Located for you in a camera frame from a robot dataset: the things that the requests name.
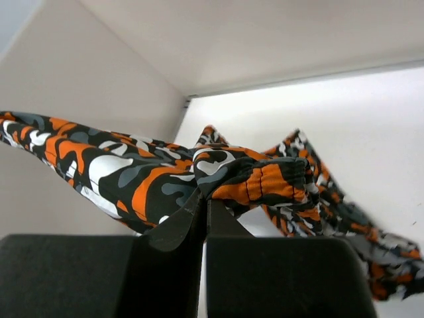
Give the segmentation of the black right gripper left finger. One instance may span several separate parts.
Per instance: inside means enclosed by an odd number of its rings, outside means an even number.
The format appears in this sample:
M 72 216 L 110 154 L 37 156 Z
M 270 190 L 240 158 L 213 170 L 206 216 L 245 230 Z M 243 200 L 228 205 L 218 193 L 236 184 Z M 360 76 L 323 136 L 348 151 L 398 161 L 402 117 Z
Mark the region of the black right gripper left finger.
M 195 317 L 204 239 L 195 191 L 142 236 L 8 235 L 2 317 Z

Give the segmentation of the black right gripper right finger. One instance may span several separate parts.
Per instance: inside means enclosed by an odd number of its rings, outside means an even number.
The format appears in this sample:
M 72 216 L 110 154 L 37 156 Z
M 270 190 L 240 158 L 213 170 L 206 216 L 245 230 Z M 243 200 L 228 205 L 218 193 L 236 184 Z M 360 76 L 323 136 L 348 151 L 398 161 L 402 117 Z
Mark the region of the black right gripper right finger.
M 255 237 L 207 204 L 209 317 L 375 317 L 351 247 L 338 238 Z

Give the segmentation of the orange camouflage shorts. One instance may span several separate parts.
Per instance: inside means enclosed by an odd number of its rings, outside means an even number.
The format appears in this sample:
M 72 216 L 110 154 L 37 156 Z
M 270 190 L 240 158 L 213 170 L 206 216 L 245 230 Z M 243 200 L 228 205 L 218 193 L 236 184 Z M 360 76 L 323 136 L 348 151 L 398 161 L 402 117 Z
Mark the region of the orange camouflage shorts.
M 423 292 L 414 242 L 346 199 L 301 131 L 256 152 L 205 127 L 193 148 L 32 113 L 1 113 L 1 141 L 36 156 L 110 217 L 145 233 L 199 192 L 234 217 L 261 207 L 287 237 L 345 237 L 375 299 Z

